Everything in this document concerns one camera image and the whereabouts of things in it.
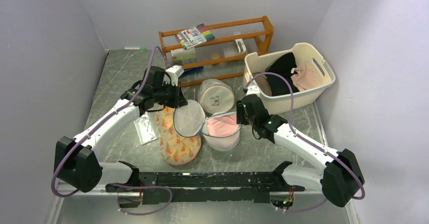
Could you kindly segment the pink bra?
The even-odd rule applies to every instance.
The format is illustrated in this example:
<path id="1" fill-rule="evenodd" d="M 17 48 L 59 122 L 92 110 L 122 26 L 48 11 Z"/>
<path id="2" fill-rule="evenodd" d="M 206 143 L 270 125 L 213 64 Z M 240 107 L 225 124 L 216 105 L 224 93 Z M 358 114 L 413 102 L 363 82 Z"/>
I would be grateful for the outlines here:
<path id="1" fill-rule="evenodd" d="M 237 129 L 238 125 L 233 115 L 211 118 L 207 121 L 208 134 L 213 137 L 228 137 Z"/>

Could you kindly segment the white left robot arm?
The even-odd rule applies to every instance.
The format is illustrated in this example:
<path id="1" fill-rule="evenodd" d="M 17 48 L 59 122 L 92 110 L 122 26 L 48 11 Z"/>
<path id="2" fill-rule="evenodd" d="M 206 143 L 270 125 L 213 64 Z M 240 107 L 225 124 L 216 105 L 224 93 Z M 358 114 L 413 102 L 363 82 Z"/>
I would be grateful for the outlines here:
<path id="1" fill-rule="evenodd" d="M 147 68 L 144 78 L 125 91 L 96 123 L 72 138 L 60 138 L 55 149 L 52 191 L 60 197 L 67 196 L 56 189 L 56 179 L 74 187 L 73 193 L 88 193 L 97 186 L 105 186 L 107 192 L 132 192 L 141 186 L 137 167 L 125 161 L 100 162 L 97 156 L 115 134 L 146 112 L 152 112 L 156 104 L 169 108 L 186 106 L 179 84 L 183 72 L 182 66 Z"/>

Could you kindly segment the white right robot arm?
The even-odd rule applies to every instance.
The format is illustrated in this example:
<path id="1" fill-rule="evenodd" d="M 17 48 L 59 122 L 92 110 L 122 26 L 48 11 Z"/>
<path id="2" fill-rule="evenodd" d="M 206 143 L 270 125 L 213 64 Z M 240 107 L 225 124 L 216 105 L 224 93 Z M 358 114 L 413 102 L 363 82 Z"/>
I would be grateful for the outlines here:
<path id="1" fill-rule="evenodd" d="M 345 207 L 350 200 L 365 197 L 365 180 L 352 151 L 336 150 L 303 134 L 285 118 L 269 114 L 255 94 L 238 100 L 236 109 L 237 123 L 251 126 L 257 134 L 256 139 L 266 139 L 292 150 L 312 165 L 311 168 L 296 164 L 281 167 L 273 177 L 276 189 L 307 187 L 319 191 L 337 207 Z"/>

